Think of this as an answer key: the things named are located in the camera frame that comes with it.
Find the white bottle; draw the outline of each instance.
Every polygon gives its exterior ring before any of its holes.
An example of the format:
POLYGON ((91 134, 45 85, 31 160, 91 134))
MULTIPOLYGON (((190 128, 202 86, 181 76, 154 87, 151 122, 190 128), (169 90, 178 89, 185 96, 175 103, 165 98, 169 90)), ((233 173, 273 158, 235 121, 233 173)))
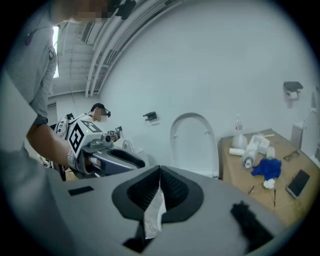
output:
POLYGON ((235 136, 232 139, 232 147, 234 149, 245 150, 248 145, 247 137, 242 134, 243 125, 240 115, 236 115, 235 136))
POLYGON ((246 150, 242 156, 242 161, 246 169, 250 169, 252 167, 252 165, 256 160, 257 155, 258 155, 258 146, 250 142, 249 145, 246 147, 246 150))

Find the eyeglasses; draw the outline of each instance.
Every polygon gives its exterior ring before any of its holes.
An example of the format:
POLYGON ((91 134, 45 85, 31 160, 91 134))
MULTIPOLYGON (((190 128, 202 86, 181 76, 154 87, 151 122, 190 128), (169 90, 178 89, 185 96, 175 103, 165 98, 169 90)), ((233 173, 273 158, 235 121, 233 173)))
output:
POLYGON ((286 155, 283 159, 290 162, 293 158, 297 158, 300 155, 298 150, 291 152, 290 154, 286 155))

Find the white toilet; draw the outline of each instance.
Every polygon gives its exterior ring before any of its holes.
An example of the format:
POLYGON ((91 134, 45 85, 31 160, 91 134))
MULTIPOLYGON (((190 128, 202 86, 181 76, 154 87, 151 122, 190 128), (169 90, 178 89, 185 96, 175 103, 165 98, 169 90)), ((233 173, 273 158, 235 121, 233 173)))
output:
POLYGON ((306 119, 294 123, 292 126, 291 143, 301 149, 319 168, 320 162, 316 158, 320 142, 320 121, 316 108, 312 108, 306 119))
POLYGON ((210 178, 219 177, 217 142, 209 122, 197 113, 174 120, 170 131, 171 165, 210 178))
POLYGON ((140 157, 144 161, 145 166, 149 166, 150 165, 149 164, 149 159, 148 159, 148 156, 145 153, 145 150, 143 148, 140 148, 140 147, 134 149, 129 140, 124 139, 124 138, 121 137, 120 139, 118 139, 113 144, 118 148, 122 148, 122 149, 125 149, 128 152, 135 153, 138 157, 140 157))

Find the black phone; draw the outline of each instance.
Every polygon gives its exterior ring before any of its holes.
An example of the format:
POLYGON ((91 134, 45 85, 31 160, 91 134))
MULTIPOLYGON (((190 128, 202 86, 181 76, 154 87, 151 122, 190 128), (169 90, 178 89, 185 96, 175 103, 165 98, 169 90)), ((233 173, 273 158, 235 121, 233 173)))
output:
POLYGON ((285 190, 294 198, 297 199, 304 187, 306 186, 310 175, 307 174, 305 171, 300 170, 294 176, 293 180, 285 187, 285 190))

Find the blue glove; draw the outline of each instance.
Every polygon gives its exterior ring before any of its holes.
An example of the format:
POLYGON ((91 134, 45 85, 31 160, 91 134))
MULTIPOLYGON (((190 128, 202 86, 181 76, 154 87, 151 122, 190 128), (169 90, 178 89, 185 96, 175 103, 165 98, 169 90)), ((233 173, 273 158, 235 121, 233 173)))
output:
POLYGON ((281 174, 281 161, 278 159, 262 159, 257 166, 253 167, 252 176, 264 175, 266 181, 278 178, 281 174))

